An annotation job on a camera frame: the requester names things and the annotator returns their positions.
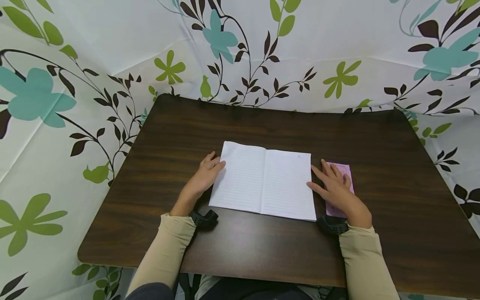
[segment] person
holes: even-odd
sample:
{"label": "person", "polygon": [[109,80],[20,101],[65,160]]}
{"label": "person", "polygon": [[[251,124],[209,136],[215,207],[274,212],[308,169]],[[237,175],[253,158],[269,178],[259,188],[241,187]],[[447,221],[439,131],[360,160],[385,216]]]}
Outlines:
{"label": "person", "polygon": [[[208,154],[198,171],[181,190],[169,214],[161,216],[157,236],[146,252],[127,292],[126,300],[173,300],[186,247],[195,233],[189,217],[196,201],[212,184],[225,161]],[[399,300],[382,255],[378,234],[372,227],[372,215],[365,204],[350,192],[350,178],[334,164],[321,161],[323,172],[312,165],[324,188],[306,184],[347,217],[349,230],[339,236],[345,260],[350,300]],[[195,300],[311,300],[320,299],[318,289],[239,278],[202,276]]]}

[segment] left hand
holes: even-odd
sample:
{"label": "left hand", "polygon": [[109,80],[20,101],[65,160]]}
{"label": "left hand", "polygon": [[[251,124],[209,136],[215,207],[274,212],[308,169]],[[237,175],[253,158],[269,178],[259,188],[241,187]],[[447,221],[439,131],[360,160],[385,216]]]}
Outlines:
{"label": "left hand", "polygon": [[215,156],[215,151],[208,154],[201,162],[198,171],[187,182],[180,192],[175,206],[173,206],[171,216],[188,216],[195,206],[198,198],[208,190],[214,183],[219,172],[223,170],[226,162],[220,162],[220,158]]}

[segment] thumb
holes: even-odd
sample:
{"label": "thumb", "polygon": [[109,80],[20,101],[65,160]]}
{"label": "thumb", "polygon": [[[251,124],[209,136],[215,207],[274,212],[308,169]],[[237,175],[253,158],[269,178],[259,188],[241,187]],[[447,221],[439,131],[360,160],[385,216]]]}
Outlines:
{"label": "thumb", "polygon": [[307,182],[307,186],[314,192],[318,193],[322,198],[325,198],[326,194],[328,193],[324,188],[311,181]]}

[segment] right hand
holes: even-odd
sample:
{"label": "right hand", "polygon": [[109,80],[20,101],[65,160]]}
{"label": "right hand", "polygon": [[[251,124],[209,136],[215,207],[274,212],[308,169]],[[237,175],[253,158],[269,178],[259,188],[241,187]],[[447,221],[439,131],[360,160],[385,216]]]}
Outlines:
{"label": "right hand", "polygon": [[312,171],[323,181],[325,188],[311,181],[307,182],[308,187],[331,205],[340,209],[347,216],[347,221],[351,226],[371,228],[372,214],[367,206],[350,192],[352,184],[350,177],[347,174],[342,176],[335,164],[329,166],[324,159],[322,159],[322,169],[323,172],[312,165]]}

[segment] lined paper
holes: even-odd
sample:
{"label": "lined paper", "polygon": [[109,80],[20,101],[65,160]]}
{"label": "lined paper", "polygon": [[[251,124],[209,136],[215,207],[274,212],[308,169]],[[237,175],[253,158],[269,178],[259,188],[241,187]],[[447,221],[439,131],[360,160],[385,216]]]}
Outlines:
{"label": "lined paper", "polygon": [[267,150],[260,213],[301,220],[316,220],[310,153]]}
{"label": "lined paper", "polygon": [[227,163],[214,182],[210,206],[260,213],[265,148],[224,142]]}

